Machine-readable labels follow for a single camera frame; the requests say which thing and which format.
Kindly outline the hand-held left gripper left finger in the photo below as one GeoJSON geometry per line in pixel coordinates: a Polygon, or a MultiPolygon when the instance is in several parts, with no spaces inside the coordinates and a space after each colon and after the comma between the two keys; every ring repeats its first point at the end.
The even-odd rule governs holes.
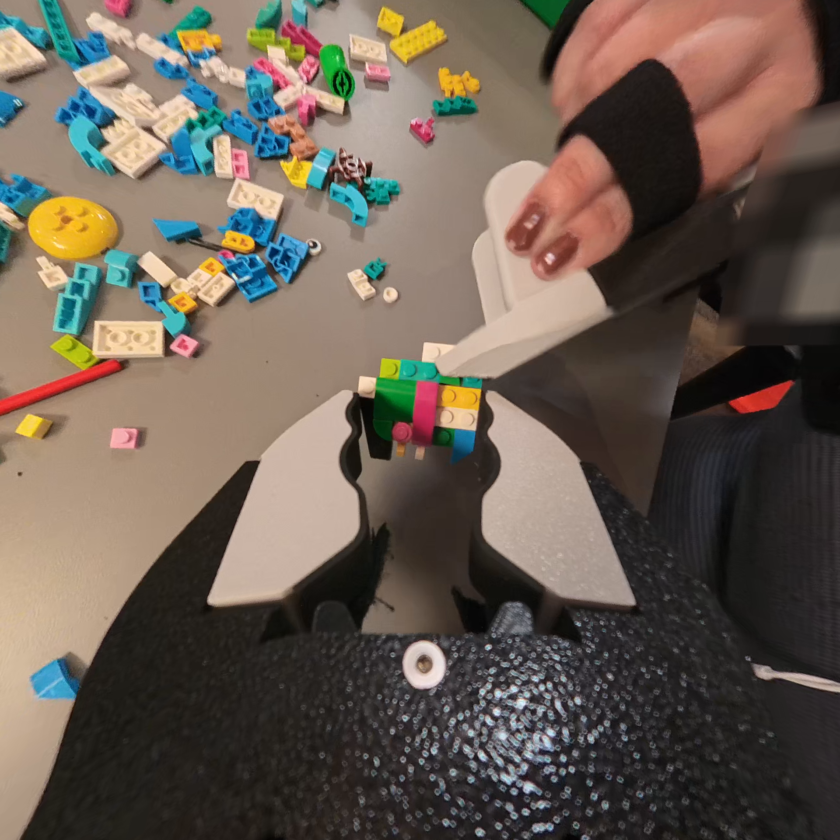
{"type": "Polygon", "coordinates": [[[207,596],[216,613],[268,608],[264,638],[361,633],[389,553],[359,484],[366,415],[341,391],[261,456],[207,596]]]}

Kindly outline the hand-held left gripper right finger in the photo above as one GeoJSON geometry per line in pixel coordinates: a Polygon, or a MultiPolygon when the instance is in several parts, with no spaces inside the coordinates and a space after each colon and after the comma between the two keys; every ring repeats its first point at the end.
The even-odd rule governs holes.
{"type": "Polygon", "coordinates": [[[505,604],[531,630],[576,639],[583,612],[638,617],[636,597],[576,455],[505,396],[488,391],[475,454],[479,502],[468,575],[476,599],[453,597],[467,634],[489,632],[505,604]]]}

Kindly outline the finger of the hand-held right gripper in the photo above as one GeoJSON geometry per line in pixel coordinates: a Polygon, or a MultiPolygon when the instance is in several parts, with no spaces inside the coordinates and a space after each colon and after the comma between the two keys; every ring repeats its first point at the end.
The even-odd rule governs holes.
{"type": "Polygon", "coordinates": [[[541,280],[529,259],[506,245],[511,215],[546,171],[538,162],[520,161],[490,179],[483,202],[491,236],[491,322],[442,357],[442,374],[493,379],[614,318],[590,272],[541,280]]]}
{"type": "Polygon", "coordinates": [[[491,236],[487,229],[476,239],[471,251],[471,265],[476,278],[485,324],[491,322],[491,236]]]}

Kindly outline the small multicoloured brick build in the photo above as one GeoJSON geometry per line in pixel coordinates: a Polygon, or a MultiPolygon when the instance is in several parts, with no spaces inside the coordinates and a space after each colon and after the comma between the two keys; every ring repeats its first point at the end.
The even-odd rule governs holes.
{"type": "Polygon", "coordinates": [[[384,357],[376,376],[359,377],[356,393],[372,459],[403,457],[412,447],[422,460],[437,447],[456,464],[473,453],[483,381],[440,372],[442,357],[453,348],[425,342],[419,359],[384,357]]]}

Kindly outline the grey desk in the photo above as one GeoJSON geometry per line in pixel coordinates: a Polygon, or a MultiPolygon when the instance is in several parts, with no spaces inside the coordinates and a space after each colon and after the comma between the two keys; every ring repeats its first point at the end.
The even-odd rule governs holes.
{"type": "MultiPolygon", "coordinates": [[[[480,80],[482,191],[469,250],[476,287],[470,257],[485,229],[489,179],[512,162],[552,155],[557,119],[538,77],[548,32],[520,2],[325,3],[310,10],[309,26],[345,50],[351,34],[387,40],[375,31],[382,5],[404,15],[406,28],[435,19],[448,41],[421,59],[448,56],[437,68],[469,70],[480,80]]],[[[499,384],[523,406],[534,398],[528,410],[643,511],[692,307],[684,295],[636,310],[499,384]]],[[[387,355],[418,358],[425,341],[457,342],[423,339],[413,353],[387,355]]],[[[222,379],[214,370],[207,379],[181,377],[168,363],[162,376],[146,377],[132,361],[119,374],[31,406],[53,421],[43,440],[15,433],[26,411],[2,417],[2,838],[19,838],[26,827],[72,709],[68,701],[37,700],[29,676],[64,655],[90,663],[135,585],[228,477],[336,392],[354,389],[359,375],[375,374],[384,355],[337,374],[321,361],[307,371],[222,379]],[[139,429],[140,445],[111,449],[115,427],[139,429]]],[[[469,466],[450,466],[435,450],[423,461],[409,454],[364,467],[371,520],[388,522],[395,553],[365,629],[459,629],[449,591],[468,584],[461,517],[473,500],[469,466]]]]}

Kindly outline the person's right hand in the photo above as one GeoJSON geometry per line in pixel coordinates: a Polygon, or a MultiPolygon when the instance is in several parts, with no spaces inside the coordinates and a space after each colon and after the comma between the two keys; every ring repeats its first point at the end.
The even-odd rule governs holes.
{"type": "Polygon", "coordinates": [[[575,2],[543,61],[561,136],[511,217],[551,279],[719,192],[824,88],[809,2],[575,2]]]}

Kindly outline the orange plastic object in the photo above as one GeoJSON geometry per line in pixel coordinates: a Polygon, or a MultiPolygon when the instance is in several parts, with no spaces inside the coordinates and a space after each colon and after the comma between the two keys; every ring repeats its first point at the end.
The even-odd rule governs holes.
{"type": "Polygon", "coordinates": [[[769,411],[780,404],[793,384],[793,381],[784,381],[768,386],[757,392],[734,398],[728,401],[728,405],[739,414],[769,411]]]}

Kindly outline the person's dark trousers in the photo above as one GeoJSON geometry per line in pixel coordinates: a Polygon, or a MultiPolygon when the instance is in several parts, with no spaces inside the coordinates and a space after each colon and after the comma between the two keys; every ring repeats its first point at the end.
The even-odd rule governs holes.
{"type": "Polygon", "coordinates": [[[793,783],[838,838],[838,399],[810,384],[754,414],[688,416],[668,428],[648,518],[741,629],[793,783]]]}

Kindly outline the red plastic rod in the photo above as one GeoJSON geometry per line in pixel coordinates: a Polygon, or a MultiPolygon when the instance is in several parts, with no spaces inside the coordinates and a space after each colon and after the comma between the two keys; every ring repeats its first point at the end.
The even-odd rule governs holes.
{"type": "Polygon", "coordinates": [[[84,371],[69,374],[58,380],[38,385],[24,392],[1,399],[1,416],[22,410],[28,406],[41,403],[53,396],[72,391],[83,385],[96,382],[123,370],[123,364],[118,360],[106,360],[84,371]]]}

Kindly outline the green cylinder brick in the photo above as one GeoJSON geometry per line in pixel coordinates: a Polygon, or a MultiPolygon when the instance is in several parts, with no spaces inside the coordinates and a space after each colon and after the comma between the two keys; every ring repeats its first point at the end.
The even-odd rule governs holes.
{"type": "Polygon", "coordinates": [[[342,47],[337,44],[323,45],[319,51],[319,60],[331,93],[345,101],[352,99],[355,80],[342,47]]]}

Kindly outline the blue slope brick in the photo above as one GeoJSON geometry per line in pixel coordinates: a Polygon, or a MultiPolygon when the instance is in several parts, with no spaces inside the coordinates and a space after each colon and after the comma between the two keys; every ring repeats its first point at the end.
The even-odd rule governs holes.
{"type": "Polygon", "coordinates": [[[38,669],[29,677],[29,684],[41,700],[74,700],[80,687],[67,657],[53,659],[38,669]]]}

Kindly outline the pile of blue white bricks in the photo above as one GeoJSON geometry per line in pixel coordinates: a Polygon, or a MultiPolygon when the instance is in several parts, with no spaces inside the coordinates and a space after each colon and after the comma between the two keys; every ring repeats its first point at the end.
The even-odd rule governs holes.
{"type": "Polygon", "coordinates": [[[162,376],[163,363],[181,377],[255,378],[269,371],[314,369],[325,361],[335,374],[357,361],[416,351],[422,340],[458,341],[482,320],[469,250],[478,231],[480,163],[485,126],[481,112],[465,117],[435,115],[441,99],[438,65],[450,58],[419,59],[402,66],[390,58],[391,79],[370,80],[365,63],[349,60],[356,90],[341,113],[316,113],[302,130],[316,152],[340,147],[372,161],[373,176],[396,181],[388,203],[368,203],[362,227],[351,210],[334,202],[329,189],[298,187],[287,170],[299,174],[295,151],[277,147],[297,140],[268,127],[249,111],[247,90],[231,85],[229,73],[245,74],[267,59],[245,41],[246,17],[254,3],[200,2],[214,17],[212,35],[223,40],[219,62],[205,77],[191,67],[172,77],[154,67],[156,57],[110,43],[112,56],[129,68],[114,92],[97,102],[114,118],[96,126],[82,113],[84,151],[113,173],[89,167],[55,120],[82,83],[54,51],[46,70],[2,89],[24,100],[15,120],[2,128],[2,176],[19,173],[53,196],[78,196],[105,206],[119,225],[118,239],[93,257],[51,256],[26,231],[14,234],[2,264],[2,392],[29,387],[77,372],[50,345],[70,331],[53,330],[60,292],[40,278],[38,259],[58,265],[71,277],[76,262],[101,268],[98,296],[76,337],[92,346],[96,321],[159,322],[165,316],[147,300],[176,297],[176,310],[189,319],[191,334],[162,330],[165,357],[139,358],[146,377],[162,376]],[[198,297],[199,280],[217,277],[216,250],[168,240],[156,217],[181,227],[200,225],[196,238],[219,243],[217,229],[235,213],[228,195],[267,211],[283,196],[270,241],[281,233],[317,239],[321,255],[308,256],[291,282],[270,262],[266,274],[276,290],[251,301],[237,286],[215,303],[198,297]]]}

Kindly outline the yellow round disc brick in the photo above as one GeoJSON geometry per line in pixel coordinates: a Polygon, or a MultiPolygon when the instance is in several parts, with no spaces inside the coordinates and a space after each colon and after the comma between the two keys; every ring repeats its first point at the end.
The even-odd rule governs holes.
{"type": "Polygon", "coordinates": [[[87,198],[57,196],[28,216],[28,233],[48,255],[84,260],[112,249],[119,242],[115,217],[104,206],[87,198]]]}

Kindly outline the white drawstring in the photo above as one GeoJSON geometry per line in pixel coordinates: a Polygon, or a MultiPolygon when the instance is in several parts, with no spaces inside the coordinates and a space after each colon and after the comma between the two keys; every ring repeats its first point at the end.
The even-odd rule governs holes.
{"type": "Polygon", "coordinates": [[[835,695],[838,695],[840,691],[839,682],[817,675],[782,671],[772,668],[769,665],[761,665],[757,663],[751,663],[751,669],[758,679],[764,681],[783,681],[796,686],[802,686],[811,690],[819,690],[821,692],[835,695]]]}

